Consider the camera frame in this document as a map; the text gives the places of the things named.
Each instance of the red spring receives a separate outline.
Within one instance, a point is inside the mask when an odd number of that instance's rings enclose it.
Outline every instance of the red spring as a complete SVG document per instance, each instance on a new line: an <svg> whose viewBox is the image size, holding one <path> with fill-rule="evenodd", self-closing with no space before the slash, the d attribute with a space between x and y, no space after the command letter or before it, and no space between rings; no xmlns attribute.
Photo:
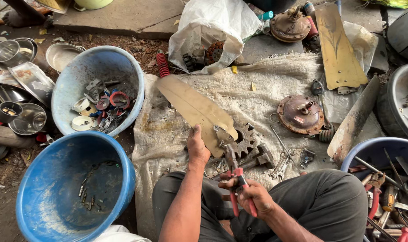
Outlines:
<svg viewBox="0 0 408 242"><path fill-rule="evenodd" d="M164 76L169 75L168 61L167 61L167 58L165 58L164 53L158 53L156 55L156 63L158 63L159 76L161 78L163 78Z"/></svg>

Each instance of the red-handled pliers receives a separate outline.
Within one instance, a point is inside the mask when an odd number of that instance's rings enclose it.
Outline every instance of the red-handled pliers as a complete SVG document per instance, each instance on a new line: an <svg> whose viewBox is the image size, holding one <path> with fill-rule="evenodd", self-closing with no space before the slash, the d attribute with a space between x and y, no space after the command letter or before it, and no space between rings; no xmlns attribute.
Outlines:
<svg viewBox="0 0 408 242"><path fill-rule="evenodd" d="M249 187L249 185L246 182L246 179L244 179L243 177L243 168L239 168L237 165L237 160L235 159L234 150L232 149L231 144L225 145L224 150L225 150L225 159L229 166L229 170L227 172L228 176L237 177L239 179L239 186L241 186L243 189L246 187ZM229 196L231 197L232 209L234 210L234 215L236 217L239 216L239 206L237 204L237 196L235 195L235 190L239 186L234 186L229 189ZM254 201L251 198L249 198L248 201L249 201L250 213L254 217L258 216L258 214L256 213L256 207L255 207Z"/></svg>
<svg viewBox="0 0 408 242"><path fill-rule="evenodd" d="M376 212L378 211L378 207L379 207L379 195L382 193L382 191L380 190L380 187L382 186L382 184L385 182L385 173L382 172L377 172L375 173L370 181L365 185L365 191L367 192L368 190L370 190L372 187L374 187L373 190L373 204L371 205L371 210L368 213L368 217L370 219L373 219L374 215L376 214Z"/></svg>

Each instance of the bare foot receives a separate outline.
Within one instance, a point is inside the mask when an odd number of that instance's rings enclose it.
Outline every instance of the bare foot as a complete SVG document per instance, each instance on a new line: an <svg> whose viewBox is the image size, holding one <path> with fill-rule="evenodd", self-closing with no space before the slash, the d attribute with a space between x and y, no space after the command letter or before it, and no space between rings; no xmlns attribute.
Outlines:
<svg viewBox="0 0 408 242"><path fill-rule="evenodd" d="M224 228L228 232L228 234L234 237L234 233L232 232L231 223L229 222L229 220L219 220L219 223L222 228Z"/></svg>
<svg viewBox="0 0 408 242"><path fill-rule="evenodd" d="M46 17L36 10L29 11L25 14L11 10L2 17L2 20L8 26L22 28L32 25L42 25L44 24Z"/></svg>

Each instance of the hand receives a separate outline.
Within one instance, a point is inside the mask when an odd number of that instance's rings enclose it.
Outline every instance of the hand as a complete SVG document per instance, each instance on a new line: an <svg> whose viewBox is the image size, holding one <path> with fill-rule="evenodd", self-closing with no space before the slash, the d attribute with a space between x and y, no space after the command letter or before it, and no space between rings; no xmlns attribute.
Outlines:
<svg viewBox="0 0 408 242"><path fill-rule="evenodd" d="M219 187L229 190L229 188L236 186L239 182L237 177L231 178L228 174L223 173L220 175L222 180L228 180L227 183L219 182ZM278 205L273 201L273 198L268 194L267 190L256 181L246 179L249 187L242 189L237 196L237 202L249 213L249 201L251 198L256 206L256 212L258 213L258 218L264 219L270 214ZM230 201L229 195L224 195L222 197L225 201Z"/></svg>
<svg viewBox="0 0 408 242"><path fill-rule="evenodd" d="M189 165L205 167L210 158L210 151L205 147L201 139L201 126L196 124L191 128L188 137Z"/></svg>

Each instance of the dark gray pants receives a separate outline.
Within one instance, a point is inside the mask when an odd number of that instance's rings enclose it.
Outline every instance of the dark gray pants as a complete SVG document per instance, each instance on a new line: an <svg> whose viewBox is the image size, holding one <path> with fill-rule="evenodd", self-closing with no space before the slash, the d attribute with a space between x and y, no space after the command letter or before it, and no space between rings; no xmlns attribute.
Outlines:
<svg viewBox="0 0 408 242"><path fill-rule="evenodd" d="M158 234L162 222L176 196L184 172L169 173L153 189L153 213ZM203 179L201 193L200 242L280 241L261 219L240 211L235 217L232 204L221 195L218 182ZM304 228L326 242L360 242L367 221L367 195L358 180L346 172L324 169L285 180L273 187L269 194L290 216ZM226 232L219 220L231 221L235 239Z"/></svg>

